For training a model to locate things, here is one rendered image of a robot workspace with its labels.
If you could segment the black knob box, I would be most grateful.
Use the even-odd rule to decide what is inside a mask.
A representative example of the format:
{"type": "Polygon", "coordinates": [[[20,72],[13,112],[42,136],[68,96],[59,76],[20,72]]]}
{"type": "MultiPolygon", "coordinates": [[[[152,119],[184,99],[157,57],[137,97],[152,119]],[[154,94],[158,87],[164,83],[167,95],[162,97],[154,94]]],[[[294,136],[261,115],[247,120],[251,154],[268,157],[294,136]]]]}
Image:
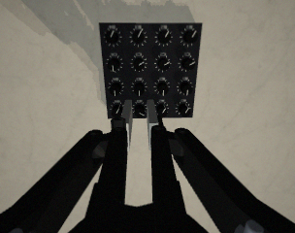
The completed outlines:
{"type": "Polygon", "coordinates": [[[99,22],[108,118],[193,117],[202,24],[99,22]]]}

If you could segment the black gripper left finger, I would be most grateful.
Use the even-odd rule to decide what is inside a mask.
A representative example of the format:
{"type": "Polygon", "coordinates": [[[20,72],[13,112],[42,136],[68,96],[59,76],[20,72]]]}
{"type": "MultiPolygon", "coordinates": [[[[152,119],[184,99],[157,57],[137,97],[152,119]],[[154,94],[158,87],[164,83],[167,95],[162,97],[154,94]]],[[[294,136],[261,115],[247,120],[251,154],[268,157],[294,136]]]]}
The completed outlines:
{"type": "Polygon", "coordinates": [[[0,214],[0,233],[58,233],[101,165],[79,233],[117,233],[132,123],[132,100],[125,100],[121,116],[111,120],[111,132],[87,132],[0,214]]]}

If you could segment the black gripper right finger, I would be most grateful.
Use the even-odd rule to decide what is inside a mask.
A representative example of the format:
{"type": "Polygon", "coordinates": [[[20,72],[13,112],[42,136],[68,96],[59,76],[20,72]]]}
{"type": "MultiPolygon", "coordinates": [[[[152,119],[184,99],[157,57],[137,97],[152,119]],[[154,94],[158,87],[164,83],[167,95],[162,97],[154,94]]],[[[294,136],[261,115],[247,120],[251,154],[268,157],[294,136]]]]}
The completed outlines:
{"type": "Polygon", "coordinates": [[[258,200],[188,129],[167,131],[153,100],[147,133],[155,233],[193,233],[172,155],[220,233],[295,233],[294,222],[258,200]]]}

